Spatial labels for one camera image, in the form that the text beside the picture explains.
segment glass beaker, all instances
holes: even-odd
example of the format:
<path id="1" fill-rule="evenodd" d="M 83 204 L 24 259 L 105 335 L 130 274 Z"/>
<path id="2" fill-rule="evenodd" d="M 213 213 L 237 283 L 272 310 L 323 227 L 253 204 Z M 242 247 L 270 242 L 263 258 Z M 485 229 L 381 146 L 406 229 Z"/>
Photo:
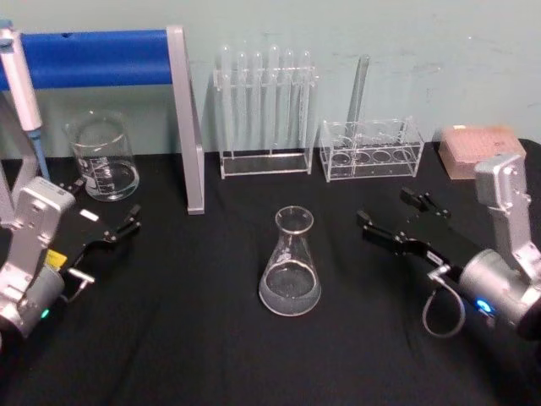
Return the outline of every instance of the glass beaker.
<path id="1" fill-rule="evenodd" d="M 312 213 L 300 206 L 276 214 L 280 238 L 261 278 L 260 298 L 278 315 L 303 315 L 320 300 L 321 285 L 306 239 L 312 224 Z"/>
<path id="2" fill-rule="evenodd" d="M 91 197 L 117 201 L 137 189 L 139 174 L 122 114 L 90 110 L 67 123 L 64 131 Z"/>

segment metal frame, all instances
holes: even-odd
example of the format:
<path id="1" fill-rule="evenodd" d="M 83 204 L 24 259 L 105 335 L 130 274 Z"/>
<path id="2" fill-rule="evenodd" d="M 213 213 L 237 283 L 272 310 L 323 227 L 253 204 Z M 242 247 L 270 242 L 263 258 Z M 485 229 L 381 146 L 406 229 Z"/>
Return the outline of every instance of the metal frame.
<path id="1" fill-rule="evenodd" d="M 188 214 L 204 214 L 205 153 L 201 143 L 183 27 L 175 25 L 167 27 L 167 49 L 177 111 L 178 137 L 183 152 Z"/>
<path id="2" fill-rule="evenodd" d="M 205 212 L 205 157 L 181 26 L 29 34 L 21 40 L 36 89 L 172 84 L 188 213 Z M 5 90 L 8 82 L 0 69 L 0 91 Z"/>
<path id="3" fill-rule="evenodd" d="M 0 163 L 0 227 L 5 227 L 14 220 L 20 191 L 36 176 L 38 164 L 34 147 L 21 129 L 19 120 L 5 95 L 0 95 L 0 122 L 3 129 L 14 136 L 14 143 L 23 159 L 12 190 L 9 189 L 8 180 Z"/>

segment black table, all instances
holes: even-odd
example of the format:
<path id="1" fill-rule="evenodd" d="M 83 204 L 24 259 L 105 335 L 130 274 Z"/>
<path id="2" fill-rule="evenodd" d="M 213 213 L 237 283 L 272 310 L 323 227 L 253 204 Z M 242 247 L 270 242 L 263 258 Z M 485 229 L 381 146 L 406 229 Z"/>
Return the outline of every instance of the black table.
<path id="1" fill-rule="evenodd" d="M 523 144 L 541 244 L 541 146 Z M 97 283 L 3 356 L 3 404 L 541 404 L 535 343 L 506 326 L 489 330 L 470 307 L 458 336 L 429 336 L 420 323 L 428 265 L 361 239 L 359 207 L 390 227 L 412 213 L 398 199 L 406 185 L 432 192 L 456 230 L 494 246 L 473 181 L 452 183 L 434 145 L 416 178 L 330 184 L 319 159 L 311 176 L 220 180 L 207 155 L 199 217 L 186 214 L 178 159 L 138 156 L 140 187 L 122 202 L 81 194 L 82 206 L 111 222 L 140 202 L 143 228 L 128 250 L 84 260 Z M 73 161 L 52 160 L 51 172 L 71 178 Z M 314 214 L 309 244 L 323 289 L 299 318 L 273 315 L 257 294 L 277 241 L 274 215 L 288 205 Z"/>

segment test tube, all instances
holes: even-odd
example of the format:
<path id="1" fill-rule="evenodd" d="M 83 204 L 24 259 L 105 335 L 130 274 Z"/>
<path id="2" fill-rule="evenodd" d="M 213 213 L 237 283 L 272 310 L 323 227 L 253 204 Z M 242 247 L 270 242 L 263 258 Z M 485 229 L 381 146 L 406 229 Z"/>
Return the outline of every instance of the test tube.
<path id="1" fill-rule="evenodd" d="M 246 91 L 247 88 L 247 76 L 248 76 L 248 59 L 246 53 L 239 52 L 237 56 L 237 138 L 235 139 L 235 146 L 239 148 L 247 134 L 247 119 L 248 112 L 246 106 Z"/>
<path id="2" fill-rule="evenodd" d="M 304 51 L 299 62 L 301 74 L 301 97 L 299 101 L 299 131 L 298 140 L 301 148 L 305 148 L 306 131 L 308 129 L 308 111 L 309 111 L 309 95 L 310 95 L 310 75 L 311 75 L 311 58 L 310 52 Z"/>
<path id="3" fill-rule="evenodd" d="M 223 117 L 224 129 L 226 132 L 227 149 L 231 152 L 231 157 L 234 156 L 235 145 L 233 139 L 233 106 L 231 95 L 231 48 L 225 45 L 221 49 L 221 79 L 222 79 L 222 97 L 223 97 Z"/>
<path id="4" fill-rule="evenodd" d="M 361 102 L 363 101 L 364 83 L 366 82 L 369 64 L 370 56 L 368 55 L 362 55 L 358 59 L 355 81 L 353 82 L 352 100 L 349 103 L 349 112 L 347 114 L 347 121 L 349 123 L 356 123 L 359 119 Z"/>
<path id="5" fill-rule="evenodd" d="M 278 69 L 280 66 L 280 48 L 273 45 L 269 49 L 269 88 L 267 90 L 267 129 L 270 145 L 270 154 L 276 146 L 276 87 L 278 82 Z"/>
<path id="6" fill-rule="evenodd" d="M 283 58 L 283 79 L 284 83 L 281 86 L 281 103 L 282 114 L 280 117 L 280 134 L 283 134 L 286 142 L 289 144 L 289 109 L 291 101 L 291 82 L 293 68 L 293 51 L 287 49 Z"/>
<path id="7" fill-rule="evenodd" d="M 261 75 L 263 74 L 263 55 L 261 52 L 256 52 L 254 59 L 252 60 L 252 94 L 251 94 L 251 133 L 252 144 L 257 140 L 264 139 L 261 131 Z"/>

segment pipette tip box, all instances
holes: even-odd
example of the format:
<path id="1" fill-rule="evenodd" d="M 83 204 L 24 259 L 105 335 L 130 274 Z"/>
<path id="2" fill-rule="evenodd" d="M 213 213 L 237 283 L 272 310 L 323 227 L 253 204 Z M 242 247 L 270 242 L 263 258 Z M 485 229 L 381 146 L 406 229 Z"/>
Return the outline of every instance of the pipette tip box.
<path id="1" fill-rule="evenodd" d="M 514 131 L 507 126 L 455 125 L 444 129 L 440 157 L 451 179 L 475 179 L 478 162 L 503 153 L 526 156 Z"/>

